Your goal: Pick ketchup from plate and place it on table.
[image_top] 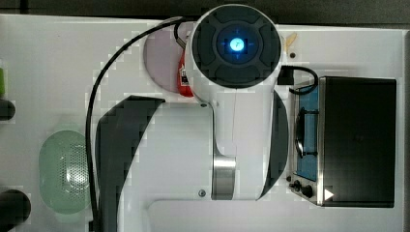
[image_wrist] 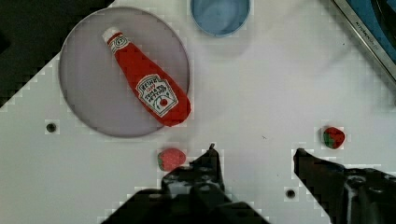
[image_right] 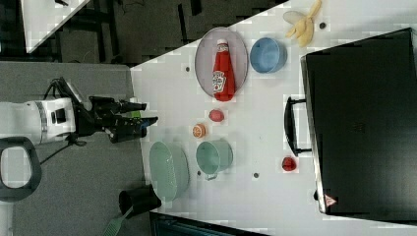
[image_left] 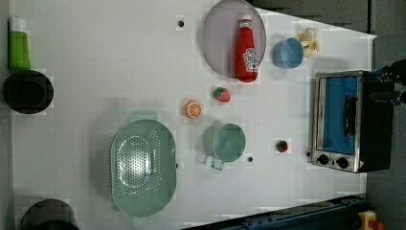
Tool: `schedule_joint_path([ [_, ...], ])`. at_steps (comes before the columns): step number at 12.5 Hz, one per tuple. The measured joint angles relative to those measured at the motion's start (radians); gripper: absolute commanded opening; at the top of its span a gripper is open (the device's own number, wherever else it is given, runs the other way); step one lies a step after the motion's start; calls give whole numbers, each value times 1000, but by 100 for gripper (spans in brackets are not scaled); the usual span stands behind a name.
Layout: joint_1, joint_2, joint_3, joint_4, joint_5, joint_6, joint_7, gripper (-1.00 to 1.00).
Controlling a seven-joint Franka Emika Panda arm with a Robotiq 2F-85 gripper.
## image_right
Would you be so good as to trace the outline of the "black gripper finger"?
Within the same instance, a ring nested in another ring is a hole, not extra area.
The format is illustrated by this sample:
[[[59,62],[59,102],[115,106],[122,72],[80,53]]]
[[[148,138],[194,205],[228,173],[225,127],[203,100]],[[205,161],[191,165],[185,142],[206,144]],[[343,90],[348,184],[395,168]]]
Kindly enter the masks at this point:
[[[156,123],[157,120],[158,120],[157,117],[143,118],[142,122],[141,122],[141,126],[146,128],[146,127],[151,126],[152,124]]]
[[[145,110],[147,105],[145,103],[137,102],[121,102],[120,103],[120,113],[127,113],[133,111]]]

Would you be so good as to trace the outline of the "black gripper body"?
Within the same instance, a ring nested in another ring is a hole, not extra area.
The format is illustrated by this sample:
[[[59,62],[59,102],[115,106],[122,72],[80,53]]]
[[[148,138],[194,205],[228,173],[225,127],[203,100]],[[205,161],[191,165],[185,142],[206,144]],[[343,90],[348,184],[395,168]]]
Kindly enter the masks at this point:
[[[76,105],[76,134],[78,137],[91,136],[104,132],[111,143],[127,142],[138,139],[145,133],[141,127],[141,118],[124,117],[120,113],[120,103],[130,102],[112,97],[90,96],[91,109]]]

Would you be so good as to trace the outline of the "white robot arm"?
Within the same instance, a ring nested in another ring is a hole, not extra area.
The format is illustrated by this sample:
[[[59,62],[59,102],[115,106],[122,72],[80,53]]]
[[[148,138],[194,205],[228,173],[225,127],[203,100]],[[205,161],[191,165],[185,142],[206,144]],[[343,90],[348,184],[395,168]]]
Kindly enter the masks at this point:
[[[111,97],[92,97],[92,108],[86,109],[77,99],[69,97],[1,104],[1,157],[29,161],[30,177],[19,187],[1,184],[1,200],[21,201],[37,189],[41,181],[41,162],[36,147],[66,141],[83,146],[80,137],[104,132],[111,143],[129,141],[146,135],[155,117],[128,117],[131,111],[147,108],[143,103],[116,101]]]

